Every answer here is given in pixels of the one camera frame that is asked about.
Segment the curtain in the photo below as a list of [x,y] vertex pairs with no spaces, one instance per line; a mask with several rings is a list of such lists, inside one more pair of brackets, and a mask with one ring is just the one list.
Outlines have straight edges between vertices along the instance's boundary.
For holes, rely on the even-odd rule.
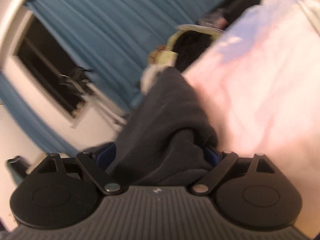
[[141,95],[148,54],[223,0],[28,0],[26,5],[112,101],[128,111]]
[[70,156],[78,153],[33,112],[2,74],[0,74],[0,98],[17,124],[44,152],[66,153]]

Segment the circular cap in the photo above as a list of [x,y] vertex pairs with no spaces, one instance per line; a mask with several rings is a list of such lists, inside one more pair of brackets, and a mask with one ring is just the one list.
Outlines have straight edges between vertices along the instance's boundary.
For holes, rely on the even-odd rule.
[[40,207],[57,207],[68,201],[70,192],[61,186],[49,186],[33,193],[32,200]]
[[121,189],[120,185],[117,183],[108,183],[104,186],[104,189],[107,192],[116,192],[119,191]]
[[271,207],[280,200],[279,193],[267,186],[251,186],[243,191],[242,197],[256,207]]
[[192,187],[193,191],[196,193],[205,193],[209,190],[208,186],[205,184],[197,184]]

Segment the window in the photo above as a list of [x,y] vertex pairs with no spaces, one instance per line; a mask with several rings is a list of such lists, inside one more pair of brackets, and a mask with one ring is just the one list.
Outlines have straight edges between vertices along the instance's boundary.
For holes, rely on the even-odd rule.
[[60,84],[59,75],[69,75],[77,65],[35,17],[22,39],[17,56],[57,103],[76,117],[85,101]]

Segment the metal screw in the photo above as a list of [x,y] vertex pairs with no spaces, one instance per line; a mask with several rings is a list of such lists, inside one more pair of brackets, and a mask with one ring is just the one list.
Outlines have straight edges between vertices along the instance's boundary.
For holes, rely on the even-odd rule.
[[205,193],[209,190],[209,187],[205,184],[197,184],[197,185],[194,185],[192,189],[196,193]]
[[108,183],[104,186],[104,189],[107,192],[116,192],[116,191],[121,190],[121,186],[117,183]]

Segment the curtain fold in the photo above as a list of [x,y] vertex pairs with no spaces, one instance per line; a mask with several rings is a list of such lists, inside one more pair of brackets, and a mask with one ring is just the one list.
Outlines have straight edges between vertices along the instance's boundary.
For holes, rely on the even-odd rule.
[[66,153],[70,156],[78,153],[37,116],[2,74],[0,74],[0,98],[17,124],[44,152]]
[[96,86],[128,111],[138,102],[147,57],[176,25],[194,23],[222,0],[28,0]]

